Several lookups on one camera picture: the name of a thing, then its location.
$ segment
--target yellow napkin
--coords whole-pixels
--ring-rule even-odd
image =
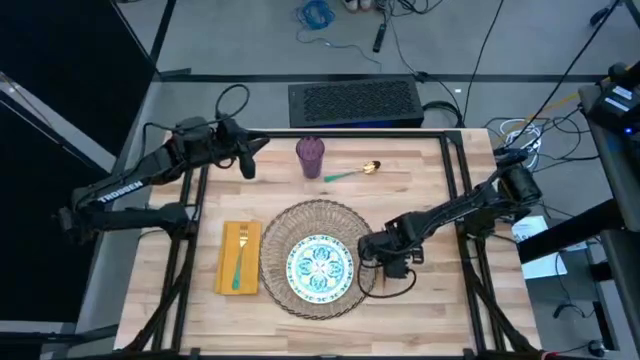
[[[249,240],[244,246],[240,265],[240,288],[233,290],[233,277],[240,253],[240,225],[247,225]],[[246,295],[258,293],[260,239],[262,225],[255,221],[225,221],[222,247],[218,257],[215,293],[221,295]]]

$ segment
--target blue and white plate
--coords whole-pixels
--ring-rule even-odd
[[[289,285],[310,303],[337,300],[349,290],[352,280],[351,253],[331,236],[309,236],[297,243],[287,258]]]

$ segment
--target purple cup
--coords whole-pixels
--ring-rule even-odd
[[[302,173],[307,179],[315,179],[322,171],[322,158],[324,157],[324,143],[315,136],[305,136],[296,144],[296,153]]]

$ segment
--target black device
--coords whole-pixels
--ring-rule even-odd
[[[632,136],[640,131],[640,62],[627,70],[623,63],[609,68],[609,81],[600,83],[600,97],[585,117],[615,133]]]
[[[382,42],[384,41],[384,34],[387,32],[387,24],[380,24],[380,28],[378,29],[378,34],[376,35],[376,41],[373,43],[373,52],[380,52],[380,48],[382,47]]]
[[[496,219],[511,217],[515,222],[525,217],[542,192],[531,172],[520,164],[522,158],[499,164],[498,170],[471,192],[428,211],[402,214],[385,223],[383,231],[362,237],[358,255],[369,262],[363,266],[382,266],[386,277],[403,279],[410,272],[410,258],[414,264],[424,262],[422,243],[439,227],[464,218],[469,235],[486,237]]]
[[[424,120],[412,76],[289,85],[292,128],[419,128]]]
[[[265,134],[247,131],[232,118],[218,114],[217,127],[202,117],[180,122],[172,137],[160,148],[141,158],[131,169],[112,175],[87,187],[75,189],[68,207],[57,217],[65,234],[80,242],[92,239],[98,231],[160,227],[171,237],[190,231],[190,217],[180,203],[160,209],[105,211],[105,205],[147,185],[164,185],[183,172],[214,164],[227,169],[239,159],[242,175],[255,176],[253,155],[269,142]]]

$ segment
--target fork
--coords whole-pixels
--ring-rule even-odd
[[[240,274],[242,270],[242,254],[244,253],[244,247],[249,241],[249,228],[247,225],[240,225],[240,253],[238,254],[238,260],[236,260],[236,273],[233,275],[232,289],[238,290],[240,288]]]

